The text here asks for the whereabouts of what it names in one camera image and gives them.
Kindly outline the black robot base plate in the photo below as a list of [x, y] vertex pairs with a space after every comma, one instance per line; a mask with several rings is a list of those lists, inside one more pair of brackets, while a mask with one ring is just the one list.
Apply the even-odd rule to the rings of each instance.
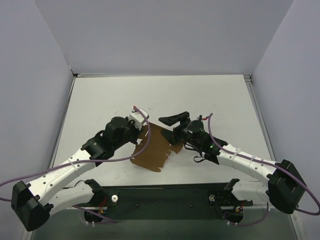
[[232, 195], [234, 181], [171, 185], [104, 186], [81, 207], [104, 204], [105, 216], [115, 220], [216, 220], [224, 211], [251, 207], [250, 200]]

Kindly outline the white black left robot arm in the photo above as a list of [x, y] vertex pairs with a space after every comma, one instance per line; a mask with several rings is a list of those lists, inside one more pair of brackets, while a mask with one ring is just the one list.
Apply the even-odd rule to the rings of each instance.
[[12, 188], [11, 208], [28, 232], [41, 227], [53, 214], [73, 205], [101, 203], [103, 194], [96, 182], [66, 185], [112, 158], [127, 143], [136, 144], [146, 119], [138, 112], [116, 116], [84, 143], [68, 160], [42, 173], [28, 183], [22, 180]]

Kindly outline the brown paper box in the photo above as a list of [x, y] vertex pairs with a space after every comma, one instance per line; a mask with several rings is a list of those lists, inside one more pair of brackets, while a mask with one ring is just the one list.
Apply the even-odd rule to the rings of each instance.
[[150, 123], [151, 138], [148, 146], [144, 151], [136, 157], [132, 157], [130, 162], [134, 165], [150, 170], [152, 172], [159, 173], [165, 166], [166, 160], [171, 153], [178, 154], [182, 148], [183, 143], [172, 145], [164, 136], [161, 131], [163, 127]]

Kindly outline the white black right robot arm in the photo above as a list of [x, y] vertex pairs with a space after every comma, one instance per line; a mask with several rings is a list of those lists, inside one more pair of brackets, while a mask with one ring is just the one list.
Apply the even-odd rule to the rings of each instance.
[[263, 160], [213, 137], [205, 131], [202, 115], [191, 120], [185, 111], [158, 120], [169, 127], [177, 124], [172, 130], [161, 131], [170, 144], [182, 143], [187, 150], [197, 152], [202, 161], [233, 168], [254, 179], [236, 181], [231, 187], [236, 200], [271, 203], [285, 214], [292, 214], [298, 207], [305, 193], [302, 187], [305, 182], [292, 162]]

